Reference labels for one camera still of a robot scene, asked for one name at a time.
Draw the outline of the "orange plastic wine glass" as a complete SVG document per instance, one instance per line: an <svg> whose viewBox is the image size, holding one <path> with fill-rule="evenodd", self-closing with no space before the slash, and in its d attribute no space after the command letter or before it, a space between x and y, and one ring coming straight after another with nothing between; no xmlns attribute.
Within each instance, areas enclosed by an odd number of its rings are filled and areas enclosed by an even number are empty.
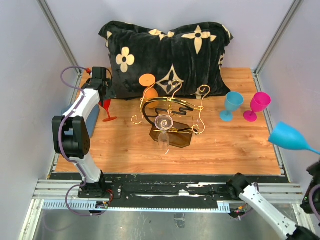
<svg viewBox="0 0 320 240"><path fill-rule="evenodd" d="M158 95L158 92L154 88L154 86L156 84L156 77L153 74L150 74L150 73L143 74L139 78L138 82L141 86L145 87L143 94L142 94L142 98L140 99L140 101L141 101L140 110L142 110L143 103L145 101L148 101L153 98L157 98L159 95Z"/></svg>

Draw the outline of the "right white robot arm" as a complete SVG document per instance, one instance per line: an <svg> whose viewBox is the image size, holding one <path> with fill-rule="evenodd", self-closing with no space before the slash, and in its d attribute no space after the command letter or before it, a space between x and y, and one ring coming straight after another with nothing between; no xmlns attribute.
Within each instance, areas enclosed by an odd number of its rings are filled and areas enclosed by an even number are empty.
<svg viewBox="0 0 320 240"><path fill-rule="evenodd" d="M307 168L312 180L300 207L306 214L320 218L320 162ZM237 173L226 182L227 196L232 200L242 200L249 204L278 234L282 240L318 240L320 237L311 230L300 226L285 217L269 203L256 189L253 182L241 173Z"/></svg>

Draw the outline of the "blue cloth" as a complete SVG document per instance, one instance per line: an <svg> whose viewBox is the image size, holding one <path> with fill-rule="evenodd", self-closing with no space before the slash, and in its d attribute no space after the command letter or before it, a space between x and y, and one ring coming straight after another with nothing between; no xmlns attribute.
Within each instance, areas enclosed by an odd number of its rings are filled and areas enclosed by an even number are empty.
<svg viewBox="0 0 320 240"><path fill-rule="evenodd" d="M90 138L92 138L94 135L99 113L100 113L100 108L99 108L99 105L97 104L91 110L90 114L88 115L88 118L85 120L86 129ZM73 128L70 127L69 129L67 129L67 123L71 123L73 119L74 119L74 116L71 116L67 119L62 129L63 134L71 135L71 136L73 135Z"/></svg>

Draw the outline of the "blue wine glass front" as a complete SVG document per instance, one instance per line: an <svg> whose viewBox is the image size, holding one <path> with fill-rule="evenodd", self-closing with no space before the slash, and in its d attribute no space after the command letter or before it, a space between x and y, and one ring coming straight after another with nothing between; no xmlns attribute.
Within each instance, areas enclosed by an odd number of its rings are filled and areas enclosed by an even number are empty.
<svg viewBox="0 0 320 240"><path fill-rule="evenodd" d="M310 151L318 155L320 154L320 151L312 148L297 129L282 121L275 126L268 141L286 150Z"/></svg>

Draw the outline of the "red plastic wine glass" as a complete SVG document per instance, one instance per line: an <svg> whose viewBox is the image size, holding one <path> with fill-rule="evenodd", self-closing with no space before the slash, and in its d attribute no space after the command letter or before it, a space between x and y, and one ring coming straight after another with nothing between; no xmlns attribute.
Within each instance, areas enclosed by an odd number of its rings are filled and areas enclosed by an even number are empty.
<svg viewBox="0 0 320 240"><path fill-rule="evenodd" d="M107 117L103 120L103 122L110 122L110 121L114 121L117 119L116 116L111 116L110 115L110 105L111 105L111 99L105 99L101 102L99 102L99 105L105 109L106 113L107 113Z"/></svg>

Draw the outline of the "blue wine glass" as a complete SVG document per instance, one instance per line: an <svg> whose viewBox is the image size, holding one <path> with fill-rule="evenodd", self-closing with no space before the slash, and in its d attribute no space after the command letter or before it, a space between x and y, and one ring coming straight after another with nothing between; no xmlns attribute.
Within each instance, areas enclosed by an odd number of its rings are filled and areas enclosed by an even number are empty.
<svg viewBox="0 0 320 240"><path fill-rule="evenodd" d="M286 150L310 151L318 155L320 154L320 151L312 148L297 129L282 121L275 126L268 141Z"/></svg>
<svg viewBox="0 0 320 240"><path fill-rule="evenodd" d="M224 122L230 122L233 120L233 112L238 110L244 103L244 97L237 91L230 91L225 98L224 107L225 110L221 111L219 116Z"/></svg>

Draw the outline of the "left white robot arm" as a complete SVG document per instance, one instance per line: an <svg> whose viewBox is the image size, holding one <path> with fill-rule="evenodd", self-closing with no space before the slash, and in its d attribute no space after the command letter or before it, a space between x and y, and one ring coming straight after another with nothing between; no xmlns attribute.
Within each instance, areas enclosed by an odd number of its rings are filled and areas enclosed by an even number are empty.
<svg viewBox="0 0 320 240"><path fill-rule="evenodd" d="M68 84L63 75L69 69L81 69L90 75L85 84L79 88ZM102 198L107 193L105 176L90 154L91 140L86 126L86 120L94 107L105 107L107 89L112 85L112 79L107 75L111 71L105 67L93 67L91 70L80 66L70 66L60 74L61 81L70 88L80 91L73 105L60 116L52 119L52 134L54 150L64 159L72 163L79 171L81 184L78 197Z"/></svg>

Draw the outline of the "magenta plastic wine glass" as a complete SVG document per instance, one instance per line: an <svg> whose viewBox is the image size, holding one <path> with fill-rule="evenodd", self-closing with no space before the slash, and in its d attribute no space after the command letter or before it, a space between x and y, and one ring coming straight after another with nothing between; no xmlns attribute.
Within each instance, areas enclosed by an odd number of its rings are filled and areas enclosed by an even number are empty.
<svg viewBox="0 0 320 240"><path fill-rule="evenodd" d="M272 102L272 98L266 92L257 92L251 102L250 110L244 112L243 117L248 122L255 122L257 113L264 111Z"/></svg>

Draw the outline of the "clear glass wine glass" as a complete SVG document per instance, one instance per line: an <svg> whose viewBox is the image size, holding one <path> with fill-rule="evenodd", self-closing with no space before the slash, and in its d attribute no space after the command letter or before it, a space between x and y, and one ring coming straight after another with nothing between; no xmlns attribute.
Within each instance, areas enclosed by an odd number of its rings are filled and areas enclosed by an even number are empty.
<svg viewBox="0 0 320 240"><path fill-rule="evenodd" d="M159 130L158 145L164 155L170 151L169 130L173 127L174 121L168 114L161 114L154 121L155 127Z"/></svg>

